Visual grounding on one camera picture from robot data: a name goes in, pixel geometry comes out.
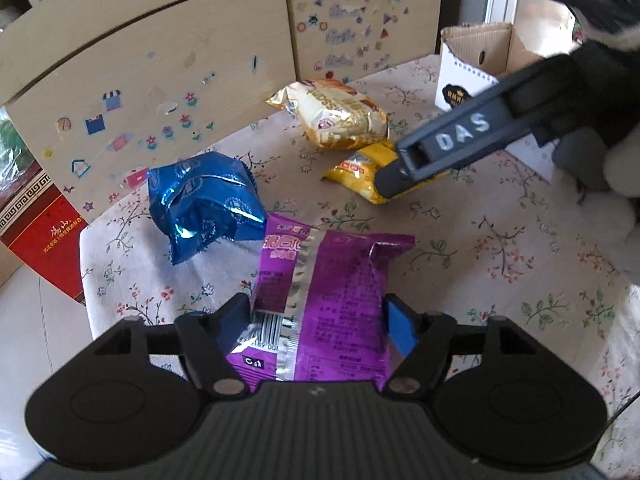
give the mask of floral tablecloth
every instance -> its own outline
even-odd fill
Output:
[[[397,139],[434,107],[439,58],[429,56],[353,83],[389,114]],[[551,202],[551,186],[506,152],[382,205],[321,180],[346,158],[322,152],[286,112],[251,124],[214,148],[253,171],[269,211],[319,228],[415,234],[396,260],[390,292],[417,310],[484,324],[501,314],[523,326],[600,390],[610,412],[640,389],[640,288],[585,236],[575,205]],[[250,292],[260,242],[212,244],[172,267],[166,237],[148,214],[146,186],[81,235],[82,282],[94,336],[121,317],[169,323],[213,311]],[[462,370],[472,358],[457,358]],[[171,358],[156,364],[179,372]],[[594,462],[612,478],[640,474],[640,401],[604,436]]]

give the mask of barcode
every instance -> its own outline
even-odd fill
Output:
[[[277,352],[281,328],[281,314],[254,311],[251,314],[251,322],[247,330],[238,341],[249,342],[252,348]]]

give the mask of wooden cabinet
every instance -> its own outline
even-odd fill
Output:
[[[271,114],[264,101],[294,79],[286,0],[189,0],[89,46],[7,111],[90,222],[146,168]]]
[[[440,0],[290,0],[303,79],[348,82],[435,48]]]

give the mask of plastic wrapper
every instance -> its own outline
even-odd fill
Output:
[[[0,108],[0,191],[4,191],[34,162],[4,107]]]
[[[388,263],[414,245],[409,235],[322,232],[269,215],[252,322],[227,359],[252,389],[273,379],[382,387]]]
[[[374,184],[376,173],[380,168],[388,166],[398,158],[394,145],[389,140],[382,140],[370,146],[361,148],[351,155],[347,160],[342,161],[327,171],[323,177],[333,180],[338,184],[348,187],[360,196],[366,198],[372,204],[383,204],[389,199],[384,198]],[[398,196],[404,196],[414,189],[425,186],[430,182],[440,179],[445,173],[436,175],[427,181],[416,184],[411,189]]]
[[[179,264],[220,237],[262,240],[266,213],[241,160],[204,153],[148,172],[149,213]]]
[[[333,79],[296,81],[267,102],[294,114],[321,148],[356,150],[388,138],[386,114],[378,105]]]

